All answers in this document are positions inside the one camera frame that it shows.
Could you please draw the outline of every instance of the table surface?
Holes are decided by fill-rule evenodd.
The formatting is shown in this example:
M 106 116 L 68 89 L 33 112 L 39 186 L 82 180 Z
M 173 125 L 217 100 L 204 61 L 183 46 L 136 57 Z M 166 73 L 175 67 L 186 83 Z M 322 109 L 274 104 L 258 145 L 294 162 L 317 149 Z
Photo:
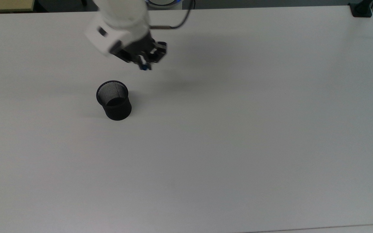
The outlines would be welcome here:
M 96 51 L 93 16 L 0 15 L 0 233 L 373 224 L 373 17 L 194 10 L 153 31 L 169 49 L 145 72 Z M 108 80 L 123 121 L 96 101 Z
M 0 12 L 32 11 L 34 0 L 0 0 Z
M 355 226 L 355 227 L 327 227 L 304 230 L 286 230 L 283 233 L 373 233 L 373 225 L 371 226 Z

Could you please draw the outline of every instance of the mesh cup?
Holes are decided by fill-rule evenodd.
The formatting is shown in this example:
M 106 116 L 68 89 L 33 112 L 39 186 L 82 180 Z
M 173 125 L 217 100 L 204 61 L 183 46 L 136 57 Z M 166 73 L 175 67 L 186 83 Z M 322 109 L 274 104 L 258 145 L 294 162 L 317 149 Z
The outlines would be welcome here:
M 108 118 L 121 121 L 132 111 L 127 87 L 119 81 L 107 81 L 96 92 L 96 98 Z

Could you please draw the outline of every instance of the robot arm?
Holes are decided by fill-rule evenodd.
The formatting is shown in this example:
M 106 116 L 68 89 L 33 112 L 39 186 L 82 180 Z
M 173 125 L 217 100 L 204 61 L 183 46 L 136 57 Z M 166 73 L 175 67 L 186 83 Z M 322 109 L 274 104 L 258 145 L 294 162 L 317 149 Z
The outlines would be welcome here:
M 85 35 L 104 55 L 113 54 L 151 70 L 166 54 L 167 44 L 156 42 L 144 0 L 94 0 L 99 7 Z

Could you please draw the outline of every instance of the cable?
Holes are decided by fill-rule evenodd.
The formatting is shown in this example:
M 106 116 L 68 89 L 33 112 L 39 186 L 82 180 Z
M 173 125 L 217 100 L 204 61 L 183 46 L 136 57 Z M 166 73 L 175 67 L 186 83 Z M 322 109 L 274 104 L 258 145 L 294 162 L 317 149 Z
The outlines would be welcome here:
M 187 19 L 189 17 L 189 14 L 191 13 L 192 6 L 194 6 L 194 8 L 195 8 L 195 0 L 191 0 L 189 2 L 188 11 L 186 12 L 185 17 L 180 24 L 178 24 L 176 26 L 154 25 L 154 26 L 151 26 L 150 29 L 178 29 L 178 28 L 182 27 L 182 25 L 184 25 L 185 22 L 187 21 Z

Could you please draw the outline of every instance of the white table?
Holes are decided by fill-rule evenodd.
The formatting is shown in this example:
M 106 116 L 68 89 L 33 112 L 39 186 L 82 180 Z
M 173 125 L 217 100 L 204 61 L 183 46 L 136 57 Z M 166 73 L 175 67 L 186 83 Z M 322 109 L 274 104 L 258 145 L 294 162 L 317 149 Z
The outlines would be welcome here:
M 144 72 L 84 38 L 93 15 L 0 15 L 0 233 L 373 224 L 373 17 L 194 10 Z M 124 121 L 95 99 L 108 80 Z

